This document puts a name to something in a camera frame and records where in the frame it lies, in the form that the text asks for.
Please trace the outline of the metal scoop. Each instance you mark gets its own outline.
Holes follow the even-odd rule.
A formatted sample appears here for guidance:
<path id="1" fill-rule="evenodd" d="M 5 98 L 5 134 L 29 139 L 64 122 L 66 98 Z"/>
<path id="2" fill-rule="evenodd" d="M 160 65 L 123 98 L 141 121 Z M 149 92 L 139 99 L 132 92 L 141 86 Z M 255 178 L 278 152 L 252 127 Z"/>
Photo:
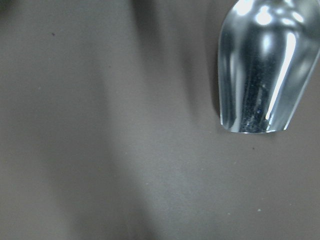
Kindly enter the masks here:
<path id="1" fill-rule="evenodd" d="M 223 128 L 245 134 L 286 130 L 319 57 L 319 1 L 237 1 L 218 43 Z"/>

